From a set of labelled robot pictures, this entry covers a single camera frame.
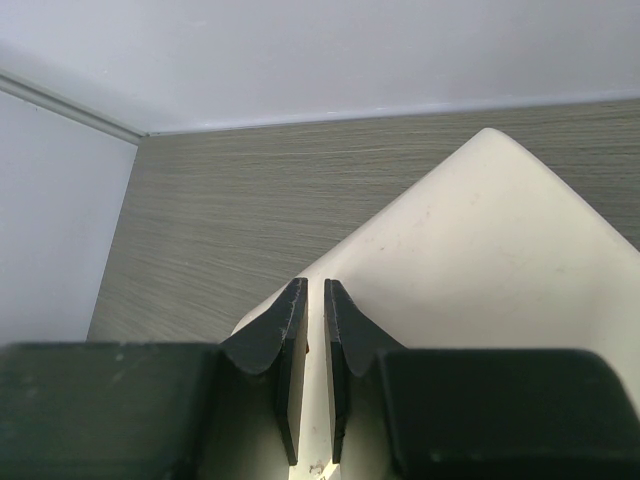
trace gray wood grain panel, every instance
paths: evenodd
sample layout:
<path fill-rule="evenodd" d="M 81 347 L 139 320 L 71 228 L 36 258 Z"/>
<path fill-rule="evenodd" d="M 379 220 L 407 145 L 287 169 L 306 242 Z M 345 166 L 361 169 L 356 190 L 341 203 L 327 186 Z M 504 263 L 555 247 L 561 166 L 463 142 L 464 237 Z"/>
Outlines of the gray wood grain panel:
<path fill-rule="evenodd" d="M 224 339 L 487 126 L 640 246 L 640 101 L 146 138 L 89 338 Z"/>

